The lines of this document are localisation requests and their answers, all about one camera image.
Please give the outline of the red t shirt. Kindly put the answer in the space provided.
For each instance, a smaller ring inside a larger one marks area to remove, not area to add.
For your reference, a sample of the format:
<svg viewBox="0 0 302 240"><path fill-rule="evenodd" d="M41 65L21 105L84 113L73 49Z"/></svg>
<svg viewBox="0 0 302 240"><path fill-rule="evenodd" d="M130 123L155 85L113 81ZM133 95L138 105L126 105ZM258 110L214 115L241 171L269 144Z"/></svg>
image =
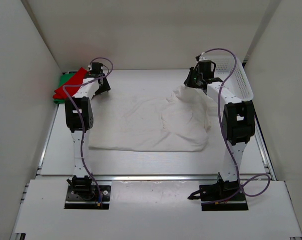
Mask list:
<svg viewBox="0 0 302 240"><path fill-rule="evenodd" d="M78 90L79 86L83 83L84 76L88 71L84 68L80 68L77 72L74 73L74 76L63 86L66 85L65 90L68 92L68 94L72 97Z"/></svg>

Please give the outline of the green t shirt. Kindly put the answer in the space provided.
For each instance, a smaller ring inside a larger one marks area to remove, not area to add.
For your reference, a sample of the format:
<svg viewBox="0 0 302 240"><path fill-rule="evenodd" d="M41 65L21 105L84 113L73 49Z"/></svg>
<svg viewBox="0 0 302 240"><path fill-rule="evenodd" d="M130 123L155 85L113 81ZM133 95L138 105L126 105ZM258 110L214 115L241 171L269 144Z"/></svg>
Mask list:
<svg viewBox="0 0 302 240"><path fill-rule="evenodd" d="M66 73L60 77L59 86L56 90L54 90L53 95L53 102L55 104L62 104L65 102L67 95L63 91L63 85L67 83L73 76L74 73Z"/></svg>

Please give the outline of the white t shirt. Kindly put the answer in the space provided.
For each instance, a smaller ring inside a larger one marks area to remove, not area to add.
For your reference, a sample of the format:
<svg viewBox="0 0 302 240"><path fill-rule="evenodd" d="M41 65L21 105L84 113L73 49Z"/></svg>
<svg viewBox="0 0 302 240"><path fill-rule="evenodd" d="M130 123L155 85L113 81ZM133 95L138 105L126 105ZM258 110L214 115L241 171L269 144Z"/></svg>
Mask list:
<svg viewBox="0 0 302 240"><path fill-rule="evenodd" d="M104 93L91 104L91 150L190 153L209 139L212 103L193 88L179 86L167 97Z"/></svg>

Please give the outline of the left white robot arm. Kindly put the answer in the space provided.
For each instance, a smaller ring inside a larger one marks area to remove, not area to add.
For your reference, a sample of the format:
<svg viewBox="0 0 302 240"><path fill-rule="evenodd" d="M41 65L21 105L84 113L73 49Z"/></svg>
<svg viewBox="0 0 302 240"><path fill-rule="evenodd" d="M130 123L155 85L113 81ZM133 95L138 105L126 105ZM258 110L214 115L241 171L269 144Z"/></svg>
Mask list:
<svg viewBox="0 0 302 240"><path fill-rule="evenodd" d="M71 190L84 201L96 201L98 204L102 202L103 195L85 159L88 157L90 129L94 124L91 99L110 90L107 75L103 73L104 66L92 62L88 71L78 71L80 81L74 85L66 83L62 87L66 94L66 125L71 132L74 150L74 172L68 183Z"/></svg>

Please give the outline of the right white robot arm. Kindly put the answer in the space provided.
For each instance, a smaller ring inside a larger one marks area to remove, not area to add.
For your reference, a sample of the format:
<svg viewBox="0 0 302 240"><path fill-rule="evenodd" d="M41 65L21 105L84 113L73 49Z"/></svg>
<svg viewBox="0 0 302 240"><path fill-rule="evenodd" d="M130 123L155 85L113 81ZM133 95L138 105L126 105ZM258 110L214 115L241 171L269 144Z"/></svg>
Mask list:
<svg viewBox="0 0 302 240"><path fill-rule="evenodd" d="M190 68L184 82L187 87L203 90L218 104L218 121L226 145L217 182L203 185L189 196L189 199L200 199L206 205L217 205L239 193L239 167L244 149L255 132L252 101L244 101L224 87L222 80L214 76L215 68L213 61L200 59L195 67Z"/></svg>

